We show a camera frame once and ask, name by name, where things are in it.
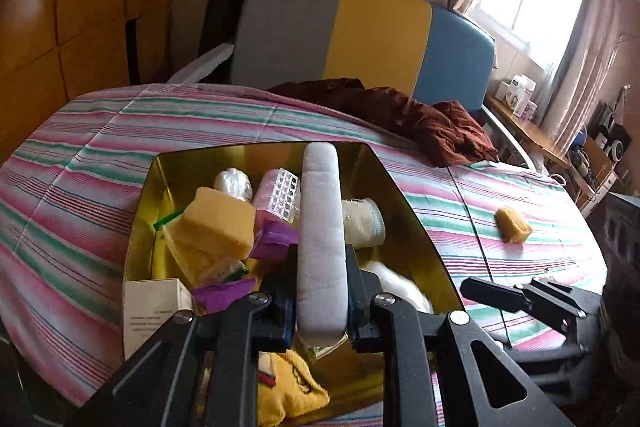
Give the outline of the white foam sponge block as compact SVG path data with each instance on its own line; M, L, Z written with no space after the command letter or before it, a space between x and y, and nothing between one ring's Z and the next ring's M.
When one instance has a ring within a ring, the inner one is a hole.
M333 144L305 148L297 247L297 329L311 347L341 340L348 317L348 283L340 164Z

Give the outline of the cream knitted sock roll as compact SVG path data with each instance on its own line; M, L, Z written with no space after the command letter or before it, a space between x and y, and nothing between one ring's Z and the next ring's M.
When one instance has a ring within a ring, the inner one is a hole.
M342 202L345 243L357 248L382 245L386 228L382 212L370 198L349 199Z

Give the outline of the yellow sock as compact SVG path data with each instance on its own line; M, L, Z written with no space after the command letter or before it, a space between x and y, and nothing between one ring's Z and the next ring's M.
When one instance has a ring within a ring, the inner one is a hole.
M330 403L329 392L293 350L260 352L257 381L258 426L279 426L285 419L318 411Z

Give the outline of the packaged scouring pad green edge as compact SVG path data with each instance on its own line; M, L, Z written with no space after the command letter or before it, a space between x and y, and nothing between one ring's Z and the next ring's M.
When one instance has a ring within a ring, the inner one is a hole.
M179 242L176 232L182 214L182 209L169 213L153 225L153 279L178 277L187 288L193 289L238 281L248 274L241 260L212 258L203 251Z

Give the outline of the yellow sponge block large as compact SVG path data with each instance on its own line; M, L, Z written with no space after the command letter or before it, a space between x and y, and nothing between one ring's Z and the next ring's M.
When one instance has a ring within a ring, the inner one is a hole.
M249 202L201 186L175 220L171 236L208 257L243 260L253 249L255 213Z

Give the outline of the pink plastic hair roller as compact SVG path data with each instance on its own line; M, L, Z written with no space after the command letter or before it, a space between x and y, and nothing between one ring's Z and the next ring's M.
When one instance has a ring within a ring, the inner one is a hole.
M290 225L299 213L300 180L294 173L283 168L267 171L253 199L256 213L264 210Z

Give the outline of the purple snack packet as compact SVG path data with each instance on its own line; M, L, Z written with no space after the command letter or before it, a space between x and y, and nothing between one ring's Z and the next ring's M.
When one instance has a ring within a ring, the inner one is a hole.
M271 213L259 210L256 213L254 246L250 259L270 262L282 261L288 257L292 244L298 243L298 230Z

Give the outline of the white plastic bag ball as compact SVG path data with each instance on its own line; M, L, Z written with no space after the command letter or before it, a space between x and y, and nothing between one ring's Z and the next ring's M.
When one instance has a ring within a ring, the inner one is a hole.
M413 281L388 269L382 262L371 260L363 265L363 270L374 273L380 280L383 291L391 293L411 303L419 312L433 313L431 301Z

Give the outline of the white cardboard box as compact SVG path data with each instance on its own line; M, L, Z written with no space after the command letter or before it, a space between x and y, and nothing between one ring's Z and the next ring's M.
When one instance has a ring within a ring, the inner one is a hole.
M192 295L179 279L126 282L122 344L129 359L177 311L194 311Z

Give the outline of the small white plastic wad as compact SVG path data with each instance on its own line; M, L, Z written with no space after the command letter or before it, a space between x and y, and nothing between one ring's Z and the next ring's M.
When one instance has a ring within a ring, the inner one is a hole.
M218 172L214 180L214 189L244 202L253 200L250 178L238 168L230 167Z

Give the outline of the dark red crumpled cloth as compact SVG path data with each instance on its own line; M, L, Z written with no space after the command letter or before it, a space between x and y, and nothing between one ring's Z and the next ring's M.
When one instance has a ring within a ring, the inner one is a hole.
M488 134L457 101L434 105L391 87L364 87L354 78L285 82L273 94L354 116L408 139L439 168L499 160Z

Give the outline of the wooden side shelf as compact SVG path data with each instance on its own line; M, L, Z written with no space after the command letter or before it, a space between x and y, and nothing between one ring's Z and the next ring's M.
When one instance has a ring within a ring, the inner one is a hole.
M614 162L589 135L580 140L588 166L576 167L570 156L562 153L541 129L513 116L506 104L487 95L485 105L510 130L530 158L539 156L544 167L553 167L566 174L567 183L574 186L576 205L582 212L586 212L591 204L597 205L617 180Z

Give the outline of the white boxes on shelf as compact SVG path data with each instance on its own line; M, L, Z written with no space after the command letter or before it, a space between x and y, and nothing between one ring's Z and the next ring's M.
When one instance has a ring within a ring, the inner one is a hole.
M515 75L510 81L501 81L495 99L510 109L513 116L529 120L537 105L533 102L536 82L525 75Z

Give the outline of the striped bed sheet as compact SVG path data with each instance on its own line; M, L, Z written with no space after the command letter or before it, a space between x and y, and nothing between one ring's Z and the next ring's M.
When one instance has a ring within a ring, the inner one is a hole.
M435 167L408 139L296 98L149 84L76 98L1 168L1 320L32 369L76 407L70 425L256 426L260 352L295 351L296 340L316 357L352 347L346 331L334 345L306 345L297 308L293 343L280 345L265 277L281 261L250 259L250 295L217 313L177 311L125 358L125 260L152 160L279 142L369 145L390 166L461 299L459 309L424 313L383 289L373 297L382 351L357 353L383 357L383 425L573 424L577 404L554 404L506 354L559 348L565 337L460 291L468 277L508 287L539 277L600 296L601 251L559 184L500 161ZM530 224L524 244L503 242L499 208Z

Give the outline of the grey yellow blue headboard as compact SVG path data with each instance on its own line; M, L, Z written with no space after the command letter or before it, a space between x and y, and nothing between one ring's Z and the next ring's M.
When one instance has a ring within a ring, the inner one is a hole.
M493 38L465 17L423 0L231 0L230 38L171 76L204 80L229 64L226 82L267 90L281 82L357 78L433 105L458 101L493 127L528 169L524 148L485 105L496 64Z

